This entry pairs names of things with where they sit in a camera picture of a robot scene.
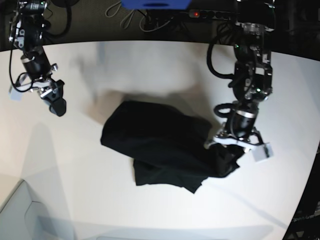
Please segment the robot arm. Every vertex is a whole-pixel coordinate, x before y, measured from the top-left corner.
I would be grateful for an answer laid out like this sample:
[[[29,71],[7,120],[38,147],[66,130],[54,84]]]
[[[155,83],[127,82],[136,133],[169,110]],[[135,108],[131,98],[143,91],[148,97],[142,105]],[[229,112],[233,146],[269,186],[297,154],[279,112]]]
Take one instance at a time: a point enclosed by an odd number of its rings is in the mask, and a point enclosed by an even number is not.
[[[270,144],[264,142],[255,122],[259,104],[273,92],[271,50],[265,44],[265,36],[276,29],[275,2],[237,0],[235,7],[236,13],[217,26],[207,49],[206,63],[215,77],[230,80],[228,87],[236,100],[213,109],[226,121],[207,146],[237,146],[245,151],[262,149],[268,155]],[[214,46],[223,40],[230,40],[236,58],[234,72],[230,74],[218,72],[213,64]]]
[[[44,50],[44,40],[60,38],[66,35],[72,22],[70,2],[64,2],[66,8],[66,26],[60,34],[48,32],[50,23],[44,18],[48,2],[46,0],[19,0],[16,14],[10,24],[9,42],[11,49],[22,52],[20,58],[24,72],[10,80],[8,94],[13,100],[20,100],[23,93],[36,91],[49,108],[49,111],[62,117],[67,111],[64,99],[64,81],[54,80],[52,74],[58,70],[57,64],[51,64]]]

